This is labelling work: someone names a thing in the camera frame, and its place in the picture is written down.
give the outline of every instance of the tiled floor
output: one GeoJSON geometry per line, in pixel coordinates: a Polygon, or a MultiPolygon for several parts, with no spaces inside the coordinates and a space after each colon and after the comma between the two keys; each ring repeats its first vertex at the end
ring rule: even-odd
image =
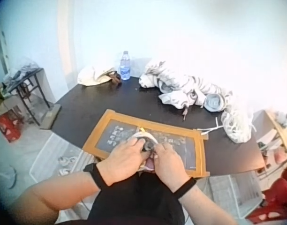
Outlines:
{"type": "MultiPolygon", "coordinates": [[[[33,97],[32,104],[33,110],[36,111],[36,116],[40,118],[46,111],[46,106],[43,104],[42,100],[36,100],[37,97],[33,97]]],[[[12,166],[16,170],[17,179],[16,184],[12,189],[6,189],[6,184],[3,179],[0,179],[0,197],[2,202],[9,206],[27,187],[35,183],[35,181],[30,177],[30,168],[36,159],[38,153],[45,146],[47,141],[51,142],[48,148],[57,148],[55,139],[50,138],[52,135],[51,131],[40,130],[35,124],[26,123],[22,136],[19,140],[8,143],[4,136],[0,133],[0,168],[12,166]]],[[[272,182],[274,182],[280,175],[280,171],[277,171],[269,178],[265,178],[260,182],[262,189],[267,189],[272,182]]],[[[206,179],[201,179],[198,182],[198,186],[201,190],[209,192],[205,188],[206,179]]],[[[185,218],[187,219],[187,225],[191,225],[192,222],[188,218],[187,212],[185,213],[185,218]]],[[[239,221],[240,224],[249,224],[246,221],[239,221]]]]}

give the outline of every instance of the floor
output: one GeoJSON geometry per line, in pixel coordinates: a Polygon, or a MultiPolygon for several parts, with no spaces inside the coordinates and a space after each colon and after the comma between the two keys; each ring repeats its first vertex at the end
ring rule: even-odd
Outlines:
{"type": "MultiPolygon", "coordinates": [[[[36,114],[36,116],[40,119],[44,112],[46,111],[46,106],[43,104],[43,101],[36,96],[33,96],[31,99],[33,106],[32,110],[36,114]]],[[[15,168],[16,170],[16,183],[13,188],[7,189],[7,183],[4,182],[5,179],[0,179],[0,197],[2,202],[5,206],[9,206],[26,188],[36,183],[36,181],[44,180],[45,177],[49,177],[49,174],[43,174],[40,172],[34,173],[34,170],[31,169],[34,162],[38,164],[39,162],[43,164],[43,160],[38,160],[37,156],[42,149],[47,149],[51,152],[60,152],[61,155],[68,154],[68,157],[71,156],[78,156],[79,158],[83,158],[81,165],[75,166],[75,170],[78,170],[84,166],[83,164],[88,163],[92,160],[87,155],[81,155],[80,150],[77,149],[75,146],[69,144],[68,142],[64,141],[63,139],[59,138],[55,134],[52,134],[51,131],[40,130],[36,124],[29,124],[28,122],[25,123],[22,131],[22,136],[19,140],[8,143],[5,137],[0,132],[0,170],[7,171],[10,166],[15,168]]],[[[44,159],[46,158],[44,155],[39,155],[39,158],[44,159]]],[[[57,167],[57,161],[46,159],[44,163],[47,167],[53,167],[53,175],[58,175],[59,168],[57,167]]],[[[267,189],[271,183],[279,177],[280,171],[277,171],[275,174],[270,176],[269,179],[263,179],[260,182],[260,186],[262,189],[267,189]]],[[[211,194],[209,190],[207,190],[207,179],[201,179],[198,182],[198,186],[201,190],[205,191],[205,193],[211,198],[211,194]]],[[[85,200],[85,204],[87,207],[90,207],[94,198],[89,198],[85,200]]],[[[82,210],[75,210],[81,211],[80,214],[83,214],[84,217],[88,212],[84,212],[82,210]]],[[[62,213],[60,219],[65,220],[67,219],[67,215],[71,216],[72,211],[62,213]]],[[[191,225],[193,224],[188,218],[188,214],[186,211],[185,218],[187,220],[186,224],[191,225]]],[[[240,220],[239,224],[249,224],[245,220],[240,220]]]]}

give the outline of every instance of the wooden frame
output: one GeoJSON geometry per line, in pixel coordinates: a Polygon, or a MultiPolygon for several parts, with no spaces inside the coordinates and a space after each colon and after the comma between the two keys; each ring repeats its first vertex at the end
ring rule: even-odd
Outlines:
{"type": "Polygon", "coordinates": [[[201,136],[200,131],[190,130],[181,127],[174,127],[170,125],[165,125],[161,123],[156,123],[148,120],[139,119],[132,116],[127,116],[124,114],[117,113],[113,110],[107,109],[92,133],[89,135],[86,140],[83,150],[94,155],[105,159],[109,156],[109,153],[100,149],[97,149],[95,146],[97,145],[100,137],[102,136],[105,128],[107,127],[110,120],[117,120],[123,123],[128,123],[131,125],[135,125],[138,127],[144,127],[147,129],[166,132],[174,135],[180,135],[192,138],[195,143],[195,151],[196,151],[196,170],[186,170],[187,174],[192,177],[205,177],[209,176],[209,172],[206,171],[206,163],[205,163],[205,151],[204,151],[204,140],[208,140],[207,135],[201,136]]]}

